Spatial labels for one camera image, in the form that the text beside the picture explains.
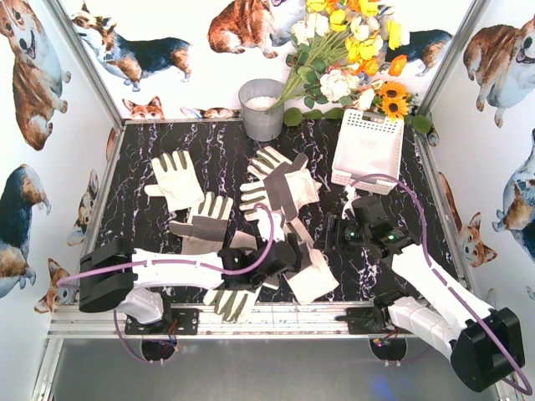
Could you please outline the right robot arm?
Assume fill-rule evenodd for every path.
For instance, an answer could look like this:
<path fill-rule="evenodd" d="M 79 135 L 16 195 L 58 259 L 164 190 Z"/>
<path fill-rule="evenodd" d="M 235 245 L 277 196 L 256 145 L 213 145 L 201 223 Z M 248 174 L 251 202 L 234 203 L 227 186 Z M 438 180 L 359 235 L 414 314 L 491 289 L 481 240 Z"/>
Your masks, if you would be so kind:
<path fill-rule="evenodd" d="M 517 315 L 497 310 L 464 288 L 428 255 L 416 234 L 395 226 L 381 201 L 366 196 L 343 213 L 329 212 L 317 248 L 351 255 L 365 249 L 421 295 L 398 288 L 373 300 L 377 327 L 406 330 L 432 346 L 471 390 L 481 392 L 512 373 L 524 378 L 525 354 Z"/>

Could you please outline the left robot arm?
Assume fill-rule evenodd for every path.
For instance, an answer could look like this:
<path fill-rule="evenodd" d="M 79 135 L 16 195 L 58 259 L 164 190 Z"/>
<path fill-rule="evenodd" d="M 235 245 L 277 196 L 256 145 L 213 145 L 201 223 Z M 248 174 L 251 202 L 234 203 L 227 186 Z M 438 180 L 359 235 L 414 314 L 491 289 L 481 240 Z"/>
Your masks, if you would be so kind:
<path fill-rule="evenodd" d="M 198 287 L 227 292 L 253 292 L 267 279 L 299 272 L 306 246 L 290 234 L 258 250 L 227 247 L 201 255 L 171 255 L 135 248 L 129 239 L 115 239 L 80 259 L 79 310 L 121 311 L 141 324 L 160 321 L 163 298 L 150 287 Z"/>

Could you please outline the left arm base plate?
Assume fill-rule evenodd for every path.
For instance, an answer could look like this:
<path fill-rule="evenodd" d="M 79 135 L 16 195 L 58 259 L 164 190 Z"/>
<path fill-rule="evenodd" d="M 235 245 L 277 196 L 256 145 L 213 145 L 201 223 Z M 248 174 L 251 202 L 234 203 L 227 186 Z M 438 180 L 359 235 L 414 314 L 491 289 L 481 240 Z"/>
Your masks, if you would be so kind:
<path fill-rule="evenodd" d="M 141 324 L 134 317 L 128 316 L 123 333 L 126 335 L 186 335 L 195 336 L 199 324 L 198 308 L 171 308 L 158 322 Z"/>

